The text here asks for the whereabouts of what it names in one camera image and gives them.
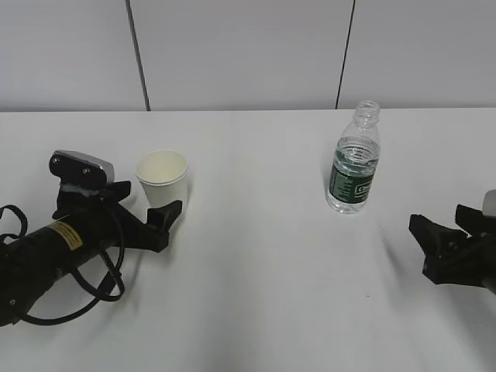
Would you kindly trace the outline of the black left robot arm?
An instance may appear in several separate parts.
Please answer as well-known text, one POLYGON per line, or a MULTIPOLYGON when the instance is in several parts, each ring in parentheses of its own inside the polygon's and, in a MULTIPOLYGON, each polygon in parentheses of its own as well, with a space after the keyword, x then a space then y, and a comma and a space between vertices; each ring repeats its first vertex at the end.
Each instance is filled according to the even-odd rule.
POLYGON ((1 236, 1 324, 24 321, 55 326, 72 321, 99 302, 118 301, 125 293, 122 264, 127 249, 159 253, 167 248, 169 230, 182 212, 173 201, 147 211, 145 222, 121 205, 131 191, 120 181, 98 191, 60 186, 53 222, 28 232, 26 215, 14 205, 19 233, 1 236), (70 275, 92 299, 69 315, 42 319, 29 314, 35 303, 61 278, 70 275))

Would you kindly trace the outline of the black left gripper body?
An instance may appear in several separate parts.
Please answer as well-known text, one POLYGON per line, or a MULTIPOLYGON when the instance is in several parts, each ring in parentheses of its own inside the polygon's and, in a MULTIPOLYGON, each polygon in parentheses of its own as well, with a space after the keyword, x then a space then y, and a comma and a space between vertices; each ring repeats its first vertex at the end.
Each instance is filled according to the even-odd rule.
POLYGON ((86 243, 120 244, 125 248, 159 253, 169 245, 169 233, 160 234, 135 217, 120 201, 102 201, 101 189, 60 186, 53 218, 67 223, 86 243))

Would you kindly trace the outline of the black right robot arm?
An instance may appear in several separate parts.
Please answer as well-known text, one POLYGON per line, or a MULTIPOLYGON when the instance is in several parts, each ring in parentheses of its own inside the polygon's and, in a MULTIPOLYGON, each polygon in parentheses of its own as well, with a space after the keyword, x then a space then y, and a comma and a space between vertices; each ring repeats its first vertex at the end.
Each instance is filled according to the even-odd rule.
POLYGON ((495 292, 495 218, 458 205, 455 223, 458 229, 441 226, 424 215, 410 215, 408 229, 425 256, 423 275, 436 285, 495 292))

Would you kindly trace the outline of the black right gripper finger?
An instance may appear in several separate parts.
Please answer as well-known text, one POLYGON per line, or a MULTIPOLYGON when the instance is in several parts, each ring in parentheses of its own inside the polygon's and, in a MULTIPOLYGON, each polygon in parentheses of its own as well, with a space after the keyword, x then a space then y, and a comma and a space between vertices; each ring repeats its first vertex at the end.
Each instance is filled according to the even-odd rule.
POLYGON ((468 235, 460 229, 441 226, 423 215, 410 216, 408 229, 426 256, 445 256, 467 241, 468 235))
POLYGON ((456 207, 455 223, 471 236, 479 236, 484 232, 484 215, 482 211, 465 205, 456 207))

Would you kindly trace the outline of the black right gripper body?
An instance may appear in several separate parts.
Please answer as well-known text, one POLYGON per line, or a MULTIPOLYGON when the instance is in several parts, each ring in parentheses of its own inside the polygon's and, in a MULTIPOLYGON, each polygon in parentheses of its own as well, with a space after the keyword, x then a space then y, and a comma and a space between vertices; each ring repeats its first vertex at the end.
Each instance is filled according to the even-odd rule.
POLYGON ((425 256, 422 274, 433 284, 495 289, 495 235, 471 236, 445 256, 425 256))

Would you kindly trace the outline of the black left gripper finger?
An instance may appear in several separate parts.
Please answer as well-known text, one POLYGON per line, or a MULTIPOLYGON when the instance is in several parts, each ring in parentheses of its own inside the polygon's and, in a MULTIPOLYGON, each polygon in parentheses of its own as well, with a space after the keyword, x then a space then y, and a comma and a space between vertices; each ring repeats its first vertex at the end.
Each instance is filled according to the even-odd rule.
POLYGON ((149 208, 146 215, 146 225, 160 234, 169 233, 181 213, 181 200, 173 201, 159 208, 149 208))
POLYGON ((131 194, 131 181, 118 181, 101 190, 101 199, 106 202, 120 202, 131 194))

